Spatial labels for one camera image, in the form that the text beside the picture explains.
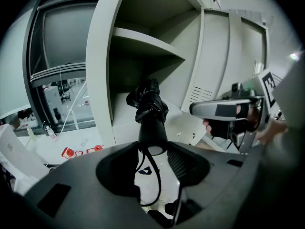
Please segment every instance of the glass window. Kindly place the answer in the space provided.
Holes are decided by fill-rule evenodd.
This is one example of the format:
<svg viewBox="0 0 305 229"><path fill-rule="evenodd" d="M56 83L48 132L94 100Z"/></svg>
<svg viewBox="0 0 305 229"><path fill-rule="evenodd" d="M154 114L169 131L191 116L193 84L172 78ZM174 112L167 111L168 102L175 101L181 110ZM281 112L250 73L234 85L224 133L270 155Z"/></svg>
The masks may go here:
<svg viewBox="0 0 305 229"><path fill-rule="evenodd" d="M47 104L55 123L64 123L69 109L80 90L80 94L73 107L76 120L77 122L93 120L87 86L84 86L83 89L81 89L85 81L86 78L75 78L52 82L51 84L43 86ZM66 124L69 123L74 123L73 115L71 113L68 115Z"/></svg>
<svg viewBox="0 0 305 229"><path fill-rule="evenodd" d="M38 123L31 108L13 113L0 120L1 124L10 124L13 130L26 129L26 125L31 128L37 127Z"/></svg>

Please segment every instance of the cabinet vent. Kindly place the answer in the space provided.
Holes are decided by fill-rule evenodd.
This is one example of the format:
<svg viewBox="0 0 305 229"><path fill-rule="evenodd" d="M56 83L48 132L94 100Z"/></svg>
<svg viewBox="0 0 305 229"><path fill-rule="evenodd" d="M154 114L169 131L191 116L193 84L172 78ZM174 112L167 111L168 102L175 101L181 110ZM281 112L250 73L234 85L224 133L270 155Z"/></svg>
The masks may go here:
<svg viewBox="0 0 305 229"><path fill-rule="evenodd" d="M194 86L190 96L190 104L196 102L209 101L211 99L212 92Z"/></svg>

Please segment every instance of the open cabinet door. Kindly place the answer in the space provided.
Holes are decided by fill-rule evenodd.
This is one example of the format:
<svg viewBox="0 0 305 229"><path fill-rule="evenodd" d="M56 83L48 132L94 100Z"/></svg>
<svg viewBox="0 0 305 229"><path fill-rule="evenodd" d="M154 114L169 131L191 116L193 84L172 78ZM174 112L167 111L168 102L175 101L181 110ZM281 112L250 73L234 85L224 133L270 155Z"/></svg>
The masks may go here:
<svg viewBox="0 0 305 229"><path fill-rule="evenodd" d="M86 77L96 126L107 146L114 146L109 95L108 59L114 21L122 0L99 0L90 24Z"/></svg>
<svg viewBox="0 0 305 229"><path fill-rule="evenodd" d="M205 9L203 38L181 110L191 103L219 99L231 85L268 67L268 29L238 14Z"/></svg>

